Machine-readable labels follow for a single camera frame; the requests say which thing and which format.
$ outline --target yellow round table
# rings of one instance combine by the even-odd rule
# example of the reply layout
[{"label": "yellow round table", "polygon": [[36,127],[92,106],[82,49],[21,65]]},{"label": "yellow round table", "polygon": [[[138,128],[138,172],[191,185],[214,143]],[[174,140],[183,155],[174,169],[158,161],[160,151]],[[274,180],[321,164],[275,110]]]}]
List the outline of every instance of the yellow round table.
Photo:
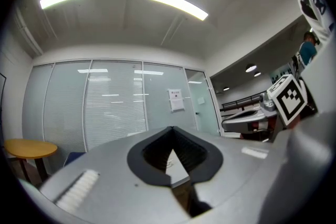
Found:
[{"label": "yellow round table", "polygon": [[54,154],[57,150],[56,145],[36,140],[10,139],[5,141],[4,146],[8,153],[20,159],[21,168],[28,181],[29,177],[21,159],[34,159],[42,182],[48,178],[42,158]]}]

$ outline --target blue object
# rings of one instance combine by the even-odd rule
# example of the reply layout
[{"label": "blue object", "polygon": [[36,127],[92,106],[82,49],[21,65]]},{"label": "blue object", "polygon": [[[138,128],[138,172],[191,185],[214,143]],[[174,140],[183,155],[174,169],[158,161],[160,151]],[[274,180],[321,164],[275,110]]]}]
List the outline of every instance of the blue object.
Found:
[{"label": "blue object", "polygon": [[63,167],[67,166],[69,163],[72,163],[76,159],[78,159],[81,155],[85,154],[85,152],[70,152],[67,159],[65,160]]},{"label": "blue object", "polygon": [[317,54],[314,44],[309,41],[302,44],[299,52],[305,65],[309,64],[310,59]]}]

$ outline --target white ceiling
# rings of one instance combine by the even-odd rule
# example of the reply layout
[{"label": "white ceiling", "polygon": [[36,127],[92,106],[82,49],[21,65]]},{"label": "white ceiling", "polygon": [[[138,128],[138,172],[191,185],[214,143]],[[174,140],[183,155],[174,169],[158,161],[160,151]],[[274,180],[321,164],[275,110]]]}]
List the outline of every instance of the white ceiling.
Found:
[{"label": "white ceiling", "polygon": [[257,65],[256,70],[262,74],[271,73],[285,65],[299,50],[303,42],[303,35],[309,29],[306,19],[303,16],[299,17],[277,36],[274,36],[273,39],[268,40],[258,49],[224,69],[221,73],[211,77],[215,91],[223,93],[224,87],[232,89],[254,79],[255,71],[251,73],[245,72],[249,63]]},{"label": "white ceiling", "polygon": [[[19,0],[18,8],[44,52],[53,48],[51,41],[70,34],[83,37],[91,33],[91,42],[163,46],[204,58],[212,49],[209,40],[226,32],[230,36],[232,21],[244,21],[241,16],[234,18],[242,3],[249,3],[251,9],[258,3],[258,0],[187,1],[208,12],[209,17],[202,22],[150,0],[71,0],[46,10],[41,10],[39,0]],[[261,13],[264,8],[258,4]]]}]

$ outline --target chair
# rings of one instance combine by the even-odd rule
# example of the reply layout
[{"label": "chair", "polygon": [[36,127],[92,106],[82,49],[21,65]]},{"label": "chair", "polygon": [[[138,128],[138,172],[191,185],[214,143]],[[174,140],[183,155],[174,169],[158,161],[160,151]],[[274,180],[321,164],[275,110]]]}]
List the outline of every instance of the chair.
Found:
[{"label": "chair", "polygon": [[69,163],[72,163],[76,159],[78,159],[81,155],[85,154],[85,152],[70,152],[67,159],[65,160],[63,167],[67,166]]}]

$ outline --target railing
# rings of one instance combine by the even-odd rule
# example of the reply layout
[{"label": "railing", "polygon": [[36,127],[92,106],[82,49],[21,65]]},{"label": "railing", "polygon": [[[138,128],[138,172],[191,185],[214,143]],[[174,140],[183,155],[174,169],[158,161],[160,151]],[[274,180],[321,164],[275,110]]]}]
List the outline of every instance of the railing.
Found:
[{"label": "railing", "polygon": [[251,95],[243,99],[239,99],[234,102],[222,104],[223,108],[221,109],[221,111],[228,111],[228,110],[240,109],[240,108],[244,110],[245,106],[259,103],[259,98],[262,93],[263,92],[260,92],[258,94],[254,94],[254,95]]}]

